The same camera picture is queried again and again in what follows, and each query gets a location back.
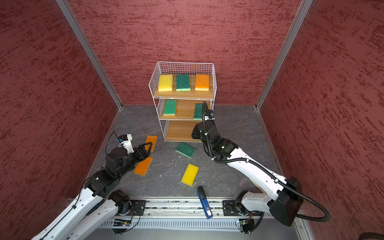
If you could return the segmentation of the bright green sponge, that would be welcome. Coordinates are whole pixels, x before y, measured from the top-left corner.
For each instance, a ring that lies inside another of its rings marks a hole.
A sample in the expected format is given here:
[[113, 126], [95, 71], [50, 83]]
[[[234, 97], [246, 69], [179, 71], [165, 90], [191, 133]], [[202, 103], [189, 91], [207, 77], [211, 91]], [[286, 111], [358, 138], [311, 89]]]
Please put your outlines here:
[[175, 116], [177, 108], [177, 100], [165, 100], [164, 103], [164, 116]]

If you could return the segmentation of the white wire shelf rack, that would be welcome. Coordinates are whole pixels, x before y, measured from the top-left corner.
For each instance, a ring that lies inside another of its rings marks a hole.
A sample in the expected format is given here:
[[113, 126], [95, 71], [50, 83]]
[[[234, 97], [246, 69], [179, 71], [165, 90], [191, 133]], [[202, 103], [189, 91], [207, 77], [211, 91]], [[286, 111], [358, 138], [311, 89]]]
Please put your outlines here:
[[[171, 91], [160, 91], [162, 75], [173, 77]], [[177, 90], [177, 76], [188, 75], [190, 79], [189, 91]], [[207, 91], [196, 90], [197, 75], [209, 77]], [[210, 110], [214, 109], [217, 93], [216, 68], [213, 63], [156, 63], [149, 89], [157, 111], [157, 117], [162, 134], [166, 142], [196, 142], [191, 137], [193, 127], [200, 121], [195, 118], [197, 104], [206, 102]]]

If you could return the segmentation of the yellow sponge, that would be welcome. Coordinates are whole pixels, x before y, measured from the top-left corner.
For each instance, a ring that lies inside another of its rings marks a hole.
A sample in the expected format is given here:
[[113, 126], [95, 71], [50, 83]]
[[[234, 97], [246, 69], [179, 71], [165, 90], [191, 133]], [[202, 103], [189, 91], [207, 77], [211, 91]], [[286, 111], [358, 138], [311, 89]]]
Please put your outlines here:
[[181, 182], [188, 186], [193, 186], [196, 176], [198, 174], [198, 171], [199, 171], [199, 167], [192, 164], [188, 164]]
[[160, 75], [158, 91], [171, 92], [173, 90], [173, 75]]

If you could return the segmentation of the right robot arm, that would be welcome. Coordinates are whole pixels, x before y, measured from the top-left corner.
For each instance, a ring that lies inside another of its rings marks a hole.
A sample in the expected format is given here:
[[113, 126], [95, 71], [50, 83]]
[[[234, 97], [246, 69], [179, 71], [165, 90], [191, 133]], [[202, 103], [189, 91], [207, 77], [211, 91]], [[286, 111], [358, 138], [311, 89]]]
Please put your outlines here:
[[[271, 214], [278, 222], [290, 227], [295, 218], [313, 222], [327, 222], [329, 211], [315, 200], [302, 193], [300, 182], [291, 177], [287, 179], [252, 159], [234, 142], [222, 138], [213, 120], [195, 125], [192, 138], [200, 140], [212, 161], [226, 164], [248, 177], [265, 192], [263, 198], [252, 192], [239, 195], [239, 212], [259, 211]], [[324, 213], [322, 217], [311, 217], [299, 214], [304, 201], [309, 202]]]

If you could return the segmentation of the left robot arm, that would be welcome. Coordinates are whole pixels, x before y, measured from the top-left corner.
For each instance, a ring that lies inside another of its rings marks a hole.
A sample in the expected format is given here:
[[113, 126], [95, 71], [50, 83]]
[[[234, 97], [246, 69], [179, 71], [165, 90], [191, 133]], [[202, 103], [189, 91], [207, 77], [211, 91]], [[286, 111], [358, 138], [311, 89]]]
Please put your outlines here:
[[105, 220], [115, 215], [134, 216], [130, 197], [115, 190], [122, 177], [138, 163], [146, 160], [153, 143], [132, 147], [131, 141], [121, 143], [106, 155], [105, 167], [86, 179], [75, 199], [35, 240], [83, 240]]

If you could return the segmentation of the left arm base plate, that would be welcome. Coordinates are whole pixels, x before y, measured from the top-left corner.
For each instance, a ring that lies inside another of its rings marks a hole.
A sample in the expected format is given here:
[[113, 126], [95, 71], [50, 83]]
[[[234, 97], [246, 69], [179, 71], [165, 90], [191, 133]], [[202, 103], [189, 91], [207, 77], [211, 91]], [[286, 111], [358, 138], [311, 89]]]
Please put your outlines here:
[[146, 208], [146, 203], [146, 200], [126, 200], [119, 206], [118, 215], [143, 216]]

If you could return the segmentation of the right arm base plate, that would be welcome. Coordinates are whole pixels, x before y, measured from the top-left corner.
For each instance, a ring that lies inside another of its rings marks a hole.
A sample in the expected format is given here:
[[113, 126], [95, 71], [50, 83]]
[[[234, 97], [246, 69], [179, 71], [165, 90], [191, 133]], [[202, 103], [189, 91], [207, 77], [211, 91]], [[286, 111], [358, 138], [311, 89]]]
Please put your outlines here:
[[226, 217], [249, 217], [253, 214], [252, 211], [248, 211], [241, 203], [237, 203], [235, 200], [223, 200], [223, 213]]

